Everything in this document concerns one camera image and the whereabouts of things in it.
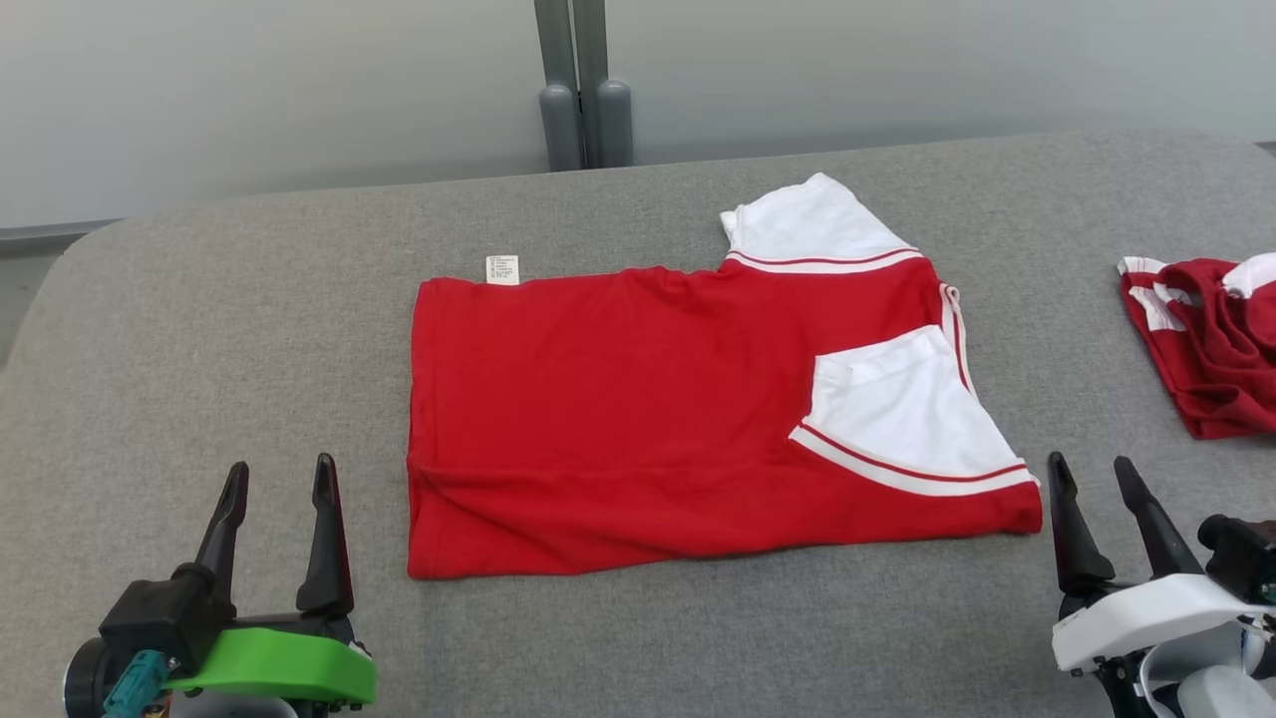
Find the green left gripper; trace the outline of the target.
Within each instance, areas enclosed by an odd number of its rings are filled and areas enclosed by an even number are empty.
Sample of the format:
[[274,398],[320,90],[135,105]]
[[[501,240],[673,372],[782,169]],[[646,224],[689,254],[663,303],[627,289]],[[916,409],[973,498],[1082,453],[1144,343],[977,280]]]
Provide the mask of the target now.
[[[214,599],[232,604],[236,539],[246,515],[249,465],[236,460],[197,551],[195,562],[209,576]],[[296,608],[305,616],[347,616],[355,607],[345,514],[336,460],[316,458],[313,486],[315,523]],[[239,627],[219,633],[202,670],[188,677],[174,673],[168,691],[202,690],[285,700],[370,705],[376,700],[376,664],[351,641],[272,627]]]

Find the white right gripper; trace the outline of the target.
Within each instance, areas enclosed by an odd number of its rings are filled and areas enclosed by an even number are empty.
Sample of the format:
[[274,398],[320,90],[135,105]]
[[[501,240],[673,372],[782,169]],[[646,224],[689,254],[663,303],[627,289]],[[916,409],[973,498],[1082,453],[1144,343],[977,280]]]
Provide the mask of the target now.
[[[1131,458],[1116,457],[1114,474],[1122,502],[1139,528],[1154,582],[1104,596],[1054,624],[1051,648],[1063,672],[1088,670],[1097,658],[1122,657],[1261,613],[1259,604],[1203,575],[1205,568]],[[1091,536],[1077,502],[1079,487],[1062,453],[1048,457],[1048,488],[1059,590],[1073,598],[1099,594],[1116,573]]]

